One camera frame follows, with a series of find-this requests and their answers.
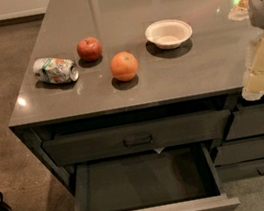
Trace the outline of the red apple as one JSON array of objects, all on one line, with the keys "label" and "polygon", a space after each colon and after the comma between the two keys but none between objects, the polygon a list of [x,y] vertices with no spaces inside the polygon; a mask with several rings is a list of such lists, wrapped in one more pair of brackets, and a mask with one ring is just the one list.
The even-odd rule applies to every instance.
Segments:
[{"label": "red apple", "polygon": [[101,46],[101,42],[91,36],[80,40],[76,50],[78,52],[78,56],[80,56],[83,61],[94,62],[102,55],[103,48]]}]

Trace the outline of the orange fruit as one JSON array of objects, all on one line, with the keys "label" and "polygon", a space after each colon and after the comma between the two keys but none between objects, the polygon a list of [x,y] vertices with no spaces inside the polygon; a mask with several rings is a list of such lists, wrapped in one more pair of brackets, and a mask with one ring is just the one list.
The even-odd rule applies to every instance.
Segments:
[{"label": "orange fruit", "polygon": [[110,62],[112,76],[119,81],[130,81],[137,74],[138,62],[134,55],[121,51],[112,57]]}]

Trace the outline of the grey right bottom drawer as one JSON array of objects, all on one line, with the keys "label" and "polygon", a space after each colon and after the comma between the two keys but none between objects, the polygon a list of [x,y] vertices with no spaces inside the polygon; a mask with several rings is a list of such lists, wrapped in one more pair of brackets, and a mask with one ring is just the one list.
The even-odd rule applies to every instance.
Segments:
[{"label": "grey right bottom drawer", "polygon": [[264,159],[246,161],[235,165],[224,165],[216,170],[220,180],[223,182],[264,176]]}]

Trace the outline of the open grey middle drawer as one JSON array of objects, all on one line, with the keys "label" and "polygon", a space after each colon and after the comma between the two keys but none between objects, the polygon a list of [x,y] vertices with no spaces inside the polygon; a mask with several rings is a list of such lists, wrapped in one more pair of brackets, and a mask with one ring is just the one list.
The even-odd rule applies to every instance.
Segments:
[{"label": "open grey middle drawer", "polygon": [[80,165],[74,211],[234,211],[205,145]]}]

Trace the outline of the crushed white soda can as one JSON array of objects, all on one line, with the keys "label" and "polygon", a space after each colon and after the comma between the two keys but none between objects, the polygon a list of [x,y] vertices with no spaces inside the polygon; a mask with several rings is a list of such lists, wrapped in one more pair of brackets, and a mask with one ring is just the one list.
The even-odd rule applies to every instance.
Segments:
[{"label": "crushed white soda can", "polygon": [[34,77],[40,82],[67,84],[79,79],[78,70],[71,59],[47,57],[37,59],[33,65]]}]

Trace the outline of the grey right top drawer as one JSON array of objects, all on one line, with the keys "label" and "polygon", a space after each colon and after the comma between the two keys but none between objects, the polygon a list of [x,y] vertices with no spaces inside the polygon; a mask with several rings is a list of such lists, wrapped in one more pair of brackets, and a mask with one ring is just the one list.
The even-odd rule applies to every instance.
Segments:
[{"label": "grey right top drawer", "polygon": [[227,140],[264,134],[264,104],[241,107],[233,117]]}]

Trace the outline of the grey cabinet counter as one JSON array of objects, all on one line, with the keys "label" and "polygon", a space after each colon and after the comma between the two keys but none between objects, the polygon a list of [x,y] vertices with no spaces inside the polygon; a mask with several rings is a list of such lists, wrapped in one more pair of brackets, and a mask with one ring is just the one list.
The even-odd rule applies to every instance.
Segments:
[{"label": "grey cabinet counter", "polygon": [[[202,140],[222,143],[239,108],[264,104],[241,97],[248,44],[257,29],[231,21],[233,0],[50,0],[33,58],[75,58],[86,35],[99,38],[103,56],[94,64],[78,62],[78,81],[67,85],[39,82],[26,73],[11,130],[60,182],[70,188],[78,164],[58,166],[43,142],[60,136],[100,130],[196,112],[228,110],[223,135]],[[173,49],[160,49],[145,38],[159,20],[184,21],[192,36]],[[134,55],[138,70],[130,81],[116,80],[113,56]]]}]

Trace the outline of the closed grey top drawer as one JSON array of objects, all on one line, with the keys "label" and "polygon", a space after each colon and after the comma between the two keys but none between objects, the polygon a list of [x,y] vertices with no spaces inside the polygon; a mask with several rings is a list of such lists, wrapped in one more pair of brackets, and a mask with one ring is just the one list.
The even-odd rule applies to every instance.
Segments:
[{"label": "closed grey top drawer", "polygon": [[225,109],[202,111],[60,136],[42,145],[62,166],[215,139],[223,135],[230,116]]}]

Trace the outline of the white paper bowl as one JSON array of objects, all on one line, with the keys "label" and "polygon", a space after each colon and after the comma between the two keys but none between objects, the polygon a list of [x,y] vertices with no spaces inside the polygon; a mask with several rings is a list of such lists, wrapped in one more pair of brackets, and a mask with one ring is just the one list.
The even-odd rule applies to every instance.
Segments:
[{"label": "white paper bowl", "polygon": [[192,36],[190,25],[180,20],[159,20],[145,30],[145,38],[158,48],[173,49],[180,46]]}]

